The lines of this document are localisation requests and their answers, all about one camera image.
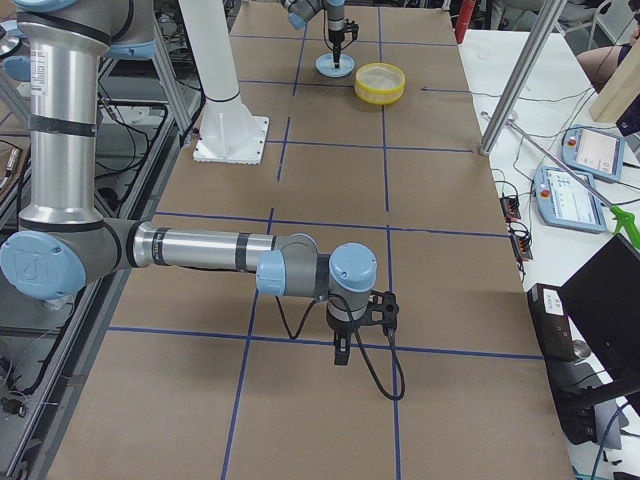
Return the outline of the yellow rimmed steamer basket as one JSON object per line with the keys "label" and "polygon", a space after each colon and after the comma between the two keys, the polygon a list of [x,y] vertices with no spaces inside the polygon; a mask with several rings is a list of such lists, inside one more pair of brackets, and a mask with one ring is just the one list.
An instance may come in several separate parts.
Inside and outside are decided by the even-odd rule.
{"label": "yellow rimmed steamer basket", "polygon": [[365,103],[385,106],[404,94],[406,76],[395,65],[374,62],[363,65],[355,74],[355,95]]}

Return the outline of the light blue plate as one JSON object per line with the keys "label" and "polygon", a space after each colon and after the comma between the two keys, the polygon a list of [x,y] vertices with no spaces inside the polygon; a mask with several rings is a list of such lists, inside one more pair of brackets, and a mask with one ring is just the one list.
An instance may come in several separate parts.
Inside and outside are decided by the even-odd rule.
{"label": "light blue plate", "polygon": [[335,63],[333,54],[327,53],[316,59],[315,66],[316,70],[325,77],[344,78],[353,72],[356,62],[351,56],[341,54],[339,62]]}

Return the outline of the red fire extinguisher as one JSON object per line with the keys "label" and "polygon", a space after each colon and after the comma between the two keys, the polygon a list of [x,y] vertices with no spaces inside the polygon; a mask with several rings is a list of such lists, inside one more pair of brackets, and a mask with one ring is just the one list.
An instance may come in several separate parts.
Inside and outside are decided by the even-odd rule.
{"label": "red fire extinguisher", "polygon": [[458,45],[462,44],[468,30],[474,9],[475,0],[463,0],[460,4],[459,14],[456,20],[454,35]]}

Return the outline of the lower orange black connector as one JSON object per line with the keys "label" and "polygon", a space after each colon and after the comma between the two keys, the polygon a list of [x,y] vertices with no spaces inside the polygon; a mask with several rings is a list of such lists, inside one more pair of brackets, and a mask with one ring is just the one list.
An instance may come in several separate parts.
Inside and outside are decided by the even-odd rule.
{"label": "lower orange black connector", "polygon": [[526,262],[533,259],[531,234],[528,231],[512,230],[510,232],[510,241],[517,261]]}

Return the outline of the orange black connector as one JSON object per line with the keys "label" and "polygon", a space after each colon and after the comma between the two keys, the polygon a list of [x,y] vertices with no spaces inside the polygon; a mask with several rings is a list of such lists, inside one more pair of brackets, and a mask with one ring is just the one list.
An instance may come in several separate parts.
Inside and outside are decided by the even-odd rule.
{"label": "orange black connector", "polygon": [[526,262],[533,259],[531,234],[528,231],[512,230],[510,232],[510,241],[517,261]]}
{"label": "orange black connector", "polygon": [[507,223],[521,219],[518,196],[502,196],[500,198],[500,205]]}

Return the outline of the black device box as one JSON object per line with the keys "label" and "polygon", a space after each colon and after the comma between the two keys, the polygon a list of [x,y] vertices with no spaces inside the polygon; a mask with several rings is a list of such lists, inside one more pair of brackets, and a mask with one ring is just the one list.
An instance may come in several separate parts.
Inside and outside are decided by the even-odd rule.
{"label": "black device box", "polygon": [[528,306],[537,341],[545,359],[573,362],[577,359],[569,317],[558,288],[536,283],[527,292]]}

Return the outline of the upper orange black connector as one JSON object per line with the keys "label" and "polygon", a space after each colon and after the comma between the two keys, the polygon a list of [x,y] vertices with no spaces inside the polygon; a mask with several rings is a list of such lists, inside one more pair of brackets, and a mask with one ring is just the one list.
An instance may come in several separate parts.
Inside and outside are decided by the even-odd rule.
{"label": "upper orange black connector", "polygon": [[500,205],[507,223],[521,219],[518,196],[502,196],[500,198]]}

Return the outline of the black laptop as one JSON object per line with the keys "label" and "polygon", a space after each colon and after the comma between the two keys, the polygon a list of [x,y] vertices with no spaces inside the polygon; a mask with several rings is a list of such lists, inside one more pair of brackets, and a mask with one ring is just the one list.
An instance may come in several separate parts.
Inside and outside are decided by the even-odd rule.
{"label": "black laptop", "polygon": [[559,289],[561,303],[615,381],[639,391],[639,250],[614,235]]}

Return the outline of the lower teach pendant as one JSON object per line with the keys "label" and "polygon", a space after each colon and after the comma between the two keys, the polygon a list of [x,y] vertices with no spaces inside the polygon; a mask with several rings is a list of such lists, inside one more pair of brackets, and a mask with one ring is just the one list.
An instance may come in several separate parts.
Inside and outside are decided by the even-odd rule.
{"label": "lower teach pendant", "polygon": [[562,169],[540,166],[534,175],[534,189],[545,224],[589,233],[607,230],[601,204]]}

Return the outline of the teach pendant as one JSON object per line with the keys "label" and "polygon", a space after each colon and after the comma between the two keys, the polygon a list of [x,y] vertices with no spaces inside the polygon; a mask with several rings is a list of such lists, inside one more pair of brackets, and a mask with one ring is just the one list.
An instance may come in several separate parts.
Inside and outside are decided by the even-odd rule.
{"label": "teach pendant", "polygon": [[562,169],[540,166],[534,175],[534,189],[545,224],[589,233],[607,230],[601,204]]}
{"label": "teach pendant", "polygon": [[569,167],[614,183],[622,176],[625,146],[626,142],[619,136],[574,125],[563,136],[561,156]]}

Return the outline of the upper teach pendant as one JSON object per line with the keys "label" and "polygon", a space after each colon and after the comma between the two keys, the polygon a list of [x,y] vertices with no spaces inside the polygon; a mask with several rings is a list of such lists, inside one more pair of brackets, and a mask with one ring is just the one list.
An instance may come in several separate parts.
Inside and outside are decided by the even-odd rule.
{"label": "upper teach pendant", "polygon": [[561,156],[569,167],[614,183],[622,176],[625,146],[626,142],[619,136],[574,125],[563,136]]}

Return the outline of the wooden board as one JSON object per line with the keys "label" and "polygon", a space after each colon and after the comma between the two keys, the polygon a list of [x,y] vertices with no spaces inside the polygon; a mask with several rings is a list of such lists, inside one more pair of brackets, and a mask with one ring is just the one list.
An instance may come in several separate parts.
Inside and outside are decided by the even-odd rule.
{"label": "wooden board", "polygon": [[588,71],[598,97],[589,107],[593,121],[616,123],[624,135],[639,131],[639,44],[633,43],[620,59],[623,46],[589,52]]}

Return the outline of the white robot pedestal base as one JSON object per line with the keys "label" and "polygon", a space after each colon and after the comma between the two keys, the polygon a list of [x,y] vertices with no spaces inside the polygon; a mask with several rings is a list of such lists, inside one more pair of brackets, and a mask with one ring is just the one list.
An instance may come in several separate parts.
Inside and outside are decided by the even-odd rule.
{"label": "white robot pedestal base", "polygon": [[223,3],[183,0],[179,5],[205,97],[194,159],[256,165],[269,119],[252,115],[242,100]]}

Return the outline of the aluminium frame post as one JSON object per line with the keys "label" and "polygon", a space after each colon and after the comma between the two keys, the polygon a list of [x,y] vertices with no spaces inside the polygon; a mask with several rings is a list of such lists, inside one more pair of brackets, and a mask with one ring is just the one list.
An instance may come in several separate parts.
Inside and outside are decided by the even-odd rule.
{"label": "aluminium frame post", "polygon": [[490,155],[501,131],[506,126],[509,114],[515,106],[526,80],[530,76],[565,6],[565,0],[546,1],[543,4],[543,8],[525,41],[501,98],[483,134],[479,145],[479,153],[481,155]]}

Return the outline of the green handled air gun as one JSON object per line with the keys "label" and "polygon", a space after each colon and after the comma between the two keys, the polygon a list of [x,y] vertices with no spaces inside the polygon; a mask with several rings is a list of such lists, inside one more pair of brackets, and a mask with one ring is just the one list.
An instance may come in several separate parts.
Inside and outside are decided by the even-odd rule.
{"label": "green handled air gun", "polygon": [[635,225],[635,215],[631,212],[627,212],[621,208],[620,205],[612,203],[603,194],[598,192],[595,187],[583,181],[569,166],[563,163],[561,159],[558,159],[554,154],[548,151],[545,147],[540,145],[531,135],[526,133],[521,127],[519,127],[513,120],[507,120],[506,126],[509,126],[514,131],[519,133],[524,139],[526,139],[534,148],[541,152],[545,157],[550,159],[557,167],[566,172],[572,179],[579,183],[586,191],[588,191],[594,198],[598,200],[600,204],[605,205],[609,211],[613,214],[616,221],[616,228],[614,232],[616,234],[624,230],[630,240],[630,242],[639,248],[639,230]]}

